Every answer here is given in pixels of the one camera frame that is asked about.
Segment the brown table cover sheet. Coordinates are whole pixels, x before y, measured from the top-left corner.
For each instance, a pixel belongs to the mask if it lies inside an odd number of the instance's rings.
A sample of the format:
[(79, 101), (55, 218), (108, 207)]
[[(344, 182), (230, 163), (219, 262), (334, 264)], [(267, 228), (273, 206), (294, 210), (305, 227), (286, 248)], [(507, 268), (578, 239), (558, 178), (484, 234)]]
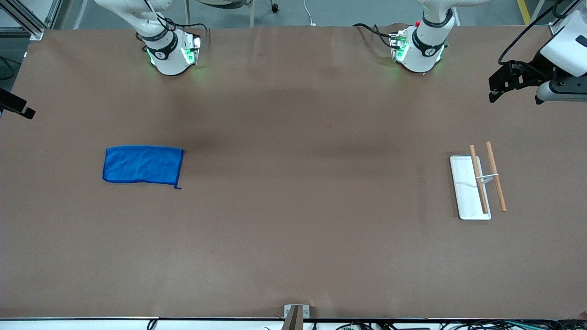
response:
[[(587, 318), (587, 103), (488, 101), (520, 26), (457, 27), (433, 71), (352, 27), (211, 31), (166, 77), (134, 31), (47, 31), (0, 118), (0, 317)], [(459, 219), (490, 141), (507, 211)], [(184, 150), (180, 190), (101, 177)]]

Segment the aluminium frame profile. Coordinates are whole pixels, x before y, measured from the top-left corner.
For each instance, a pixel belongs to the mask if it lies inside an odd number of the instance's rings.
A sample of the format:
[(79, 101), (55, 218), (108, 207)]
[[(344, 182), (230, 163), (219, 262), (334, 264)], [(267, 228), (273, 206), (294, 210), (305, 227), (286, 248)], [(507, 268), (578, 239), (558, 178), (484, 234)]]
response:
[(552, 36), (567, 24), (567, 17), (585, 6), (586, 0), (555, 0), (552, 6), (554, 20), (548, 24)]
[(0, 0), (0, 38), (41, 40), (66, 0)]

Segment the white towel rack wooden bars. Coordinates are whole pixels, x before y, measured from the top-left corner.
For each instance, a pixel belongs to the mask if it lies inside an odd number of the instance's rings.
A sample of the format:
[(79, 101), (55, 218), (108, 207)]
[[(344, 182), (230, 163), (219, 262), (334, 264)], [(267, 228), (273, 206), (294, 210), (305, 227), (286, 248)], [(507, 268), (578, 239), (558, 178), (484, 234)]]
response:
[(457, 211), (461, 220), (492, 219), (486, 188), (489, 182), (493, 182), (495, 186), (500, 211), (507, 211), (507, 204), (490, 141), (486, 142), (486, 150), (490, 167), (490, 172), (487, 174), (482, 172), (482, 162), (476, 153), (474, 145), (469, 145), (469, 155), (453, 155), (449, 157)]

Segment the metal bracket plate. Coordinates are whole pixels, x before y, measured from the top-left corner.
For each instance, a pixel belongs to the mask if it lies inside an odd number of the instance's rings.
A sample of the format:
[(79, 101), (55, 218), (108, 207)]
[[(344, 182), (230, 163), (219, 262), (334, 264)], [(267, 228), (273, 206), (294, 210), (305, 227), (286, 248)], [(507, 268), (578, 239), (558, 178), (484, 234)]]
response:
[(288, 313), (291, 311), (291, 309), (294, 309), (295, 306), (299, 307), (298, 312), (299, 314), (303, 315), (304, 319), (310, 318), (310, 305), (308, 304), (285, 304), (283, 306), (283, 318), (286, 318)]

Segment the blue microfibre towel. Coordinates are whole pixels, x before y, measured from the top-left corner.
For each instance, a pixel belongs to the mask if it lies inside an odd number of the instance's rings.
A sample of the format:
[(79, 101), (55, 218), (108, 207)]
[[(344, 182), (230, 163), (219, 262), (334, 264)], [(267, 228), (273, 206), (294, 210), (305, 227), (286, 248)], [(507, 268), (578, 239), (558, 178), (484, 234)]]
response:
[(106, 182), (170, 185), (180, 190), (184, 150), (153, 145), (124, 145), (105, 149), (101, 177)]

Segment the brown mount post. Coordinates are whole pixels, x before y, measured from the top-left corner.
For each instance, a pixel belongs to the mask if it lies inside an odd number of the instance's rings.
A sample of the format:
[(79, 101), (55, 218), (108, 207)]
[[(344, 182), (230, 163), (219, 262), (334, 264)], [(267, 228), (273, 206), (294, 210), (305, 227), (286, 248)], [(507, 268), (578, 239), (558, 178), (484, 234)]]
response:
[(284, 307), (285, 320), (281, 330), (304, 330), (305, 311), (303, 304), (289, 304)]

